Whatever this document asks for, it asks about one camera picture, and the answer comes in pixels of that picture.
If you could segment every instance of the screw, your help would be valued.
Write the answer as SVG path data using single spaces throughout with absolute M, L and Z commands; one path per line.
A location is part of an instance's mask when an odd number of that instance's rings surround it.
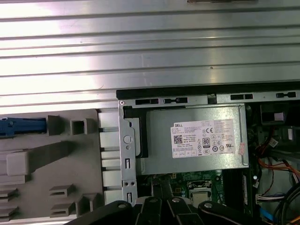
M 179 199 L 179 198 L 173 198 L 173 199 L 172 199 L 172 202 L 178 203 L 178 202 L 180 202 L 180 199 Z
M 156 203 L 158 200 L 156 199 L 156 198 L 152 198 L 151 200 L 150 200 L 150 202 L 151 203 Z
M 125 205 L 125 204 L 120 204 L 120 205 L 118 205 L 118 207 L 119 207 L 119 208 L 125 208 L 126 205 Z
M 206 208 L 212 208 L 212 204 L 211 204 L 211 203 L 205 203 L 204 206 L 205 206 Z

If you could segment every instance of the black cable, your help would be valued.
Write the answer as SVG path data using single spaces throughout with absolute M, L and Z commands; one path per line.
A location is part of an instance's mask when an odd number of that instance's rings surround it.
M 286 211 L 291 204 L 291 202 L 300 195 L 300 183 L 297 183 L 295 186 L 291 187 L 290 190 L 286 193 L 284 199 L 279 203 L 274 211 L 274 218 L 277 218 L 278 225 L 286 224 Z

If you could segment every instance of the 80 plus logo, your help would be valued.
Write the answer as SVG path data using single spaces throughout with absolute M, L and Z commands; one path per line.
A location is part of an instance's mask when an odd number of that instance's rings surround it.
M 209 139 L 209 138 L 203 138 L 203 139 L 202 139 L 202 142 L 203 142 L 203 147 L 204 147 L 205 149 L 210 148 L 210 139 Z

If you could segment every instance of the sticker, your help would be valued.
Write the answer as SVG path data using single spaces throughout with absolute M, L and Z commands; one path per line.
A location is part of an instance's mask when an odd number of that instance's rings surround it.
M 244 155 L 244 152 L 245 152 L 245 143 L 244 143 L 244 142 L 241 142 L 241 143 L 240 143 L 239 154 L 240 154 L 240 155 Z
M 174 123 L 171 141 L 173 158 L 236 154 L 232 119 Z
M 244 203 L 248 205 L 247 177 L 243 175 Z
M 274 138 L 271 138 L 269 145 L 271 145 L 273 148 L 278 144 L 278 141 L 276 141 Z
M 252 185 L 253 187 L 255 188 L 258 188 L 258 185 L 259 185 L 259 181 L 257 181 L 254 185 Z

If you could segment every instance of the orange wire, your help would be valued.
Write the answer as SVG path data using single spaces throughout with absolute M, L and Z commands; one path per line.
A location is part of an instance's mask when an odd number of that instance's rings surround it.
M 297 222 L 298 220 L 300 220 L 300 216 L 298 216 L 297 218 L 293 219 L 290 223 L 291 223 L 291 224 L 292 224 L 292 223 L 295 223 L 295 222 Z

